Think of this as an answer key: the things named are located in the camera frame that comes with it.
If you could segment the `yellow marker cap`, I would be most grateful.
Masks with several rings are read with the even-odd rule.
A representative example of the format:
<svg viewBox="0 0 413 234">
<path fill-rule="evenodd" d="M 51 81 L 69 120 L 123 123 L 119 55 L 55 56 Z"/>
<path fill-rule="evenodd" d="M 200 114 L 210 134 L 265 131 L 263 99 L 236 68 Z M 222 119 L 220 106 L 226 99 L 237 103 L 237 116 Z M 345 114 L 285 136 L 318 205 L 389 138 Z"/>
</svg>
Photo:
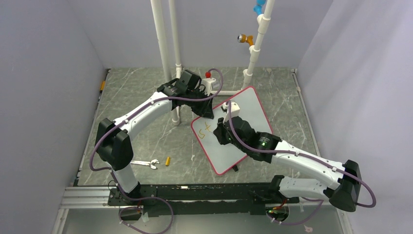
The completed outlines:
<svg viewBox="0 0 413 234">
<path fill-rule="evenodd" d="M 170 157 L 167 157 L 166 162 L 165 162 L 165 165 L 166 165 L 166 166 L 169 166 L 169 165 L 170 165 L 170 160 L 171 160 L 171 158 L 170 158 Z"/>
</svg>

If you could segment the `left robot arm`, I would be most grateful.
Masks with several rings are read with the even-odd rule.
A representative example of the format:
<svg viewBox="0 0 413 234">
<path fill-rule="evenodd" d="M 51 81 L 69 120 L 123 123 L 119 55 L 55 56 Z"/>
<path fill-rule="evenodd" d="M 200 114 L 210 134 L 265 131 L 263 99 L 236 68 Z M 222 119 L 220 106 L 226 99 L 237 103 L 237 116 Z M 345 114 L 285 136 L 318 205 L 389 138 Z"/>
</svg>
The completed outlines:
<svg viewBox="0 0 413 234">
<path fill-rule="evenodd" d="M 135 204 L 141 197 L 141 184 L 136 179 L 131 162 L 134 156 L 131 142 L 148 125 L 159 117 L 185 105 L 199 117 L 213 119 L 212 101 L 220 92 L 223 79 L 210 76 L 201 78 L 190 70 L 184 70 L 179 78 L 160 85 L 151 97 L 129 113 L 115 119 L 103 119 L 96 135 L 92 155 L 98 154 L 113 173 L 121 199 Z"/>
</svg>

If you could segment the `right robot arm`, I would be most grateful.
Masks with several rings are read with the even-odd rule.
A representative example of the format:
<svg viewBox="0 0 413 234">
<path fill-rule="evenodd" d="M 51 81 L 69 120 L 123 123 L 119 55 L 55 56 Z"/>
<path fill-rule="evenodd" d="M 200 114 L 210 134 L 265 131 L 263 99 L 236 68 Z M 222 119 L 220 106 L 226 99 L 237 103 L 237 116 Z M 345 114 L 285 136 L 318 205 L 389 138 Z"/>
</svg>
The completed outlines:
<svg viewBox="0 0 413 234">
<path fill-rule="evenodd" d="M 311 177 L 293 182 L 285 176 L 274 176 L 268 189 L 272 201 L 304 196 L 328 200 L 334 207 L 347 212 L 355 212 L 359 206 L 361 173 L 357 162 L 328 161 L 296 148 L 276 135 L 255 131 L 240 117 L 228 121 L 219 118 L 213 133 L 219 144 L 231 144 L 256 161 L 285 164 Z"/>
</svg>

